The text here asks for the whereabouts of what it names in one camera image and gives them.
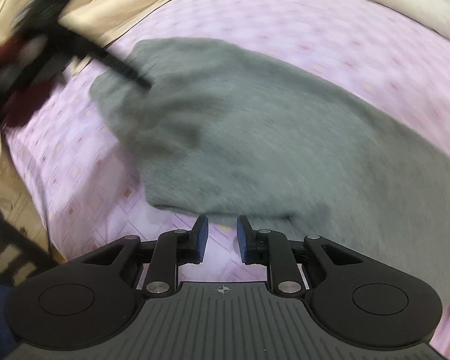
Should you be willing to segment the purple patterned bed sheet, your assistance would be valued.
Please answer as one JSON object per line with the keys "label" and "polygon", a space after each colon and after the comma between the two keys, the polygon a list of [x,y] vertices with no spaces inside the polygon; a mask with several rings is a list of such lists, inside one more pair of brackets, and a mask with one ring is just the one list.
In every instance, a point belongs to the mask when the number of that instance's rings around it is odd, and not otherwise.
{"label": "purple patterned bed sheet", "polygon": [[[367,0],[172,0],[115,44],[213,39],[288,63],[339,86],[421,135],[450,157],[450,41]],[[25,127],[8,132],[15,167],[45,220],[52,244],[72,259],[129,234],[153,239],[188,228],[198,214],[156,208],[129,153],[91,99],[106,73],[91,63],[51,96]],[[205,262],[185,281],[247,281],[235,233],[210,219]],[[433,339],[450,359],[450,303]]]}

